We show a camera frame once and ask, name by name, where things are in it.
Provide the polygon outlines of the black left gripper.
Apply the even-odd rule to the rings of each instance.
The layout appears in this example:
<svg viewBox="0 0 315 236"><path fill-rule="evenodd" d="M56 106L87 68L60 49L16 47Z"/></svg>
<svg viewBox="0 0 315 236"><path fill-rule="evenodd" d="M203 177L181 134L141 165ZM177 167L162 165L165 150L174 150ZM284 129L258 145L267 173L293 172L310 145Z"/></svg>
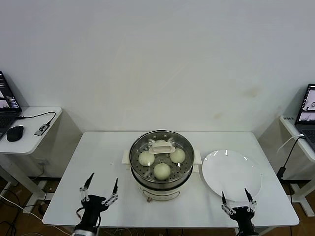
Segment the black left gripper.
<svg viewBox="0 0 315 236"><path fill-rule="evenodd" d="M94 173L85 181L84 185L80 187L81 204L84 209L81 223L83 225L96 225L98 218L103 211L108 209L118 199L118 178L116 178L115 185L111 196L105 197L97 195L89 195L88 189L92 182Z"/></svg>

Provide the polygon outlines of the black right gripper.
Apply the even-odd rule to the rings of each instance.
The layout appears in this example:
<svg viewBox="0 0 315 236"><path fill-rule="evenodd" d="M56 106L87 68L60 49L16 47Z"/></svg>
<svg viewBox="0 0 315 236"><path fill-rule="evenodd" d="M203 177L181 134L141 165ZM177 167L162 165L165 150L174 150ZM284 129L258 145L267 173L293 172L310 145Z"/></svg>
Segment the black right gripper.
<svg viewBox="0 0 315 236"><path fill-rule="evenodd" d="M254 217L256 200L253 200L251 194L246 188L244 188L244 190L249 201L249 206L230 208L230 206L227 204L224 192L222 191L221 208L227 215L230 215L232 220L237 222L240 233L254 233L255 230L252 224L252 218Z"/></svg>

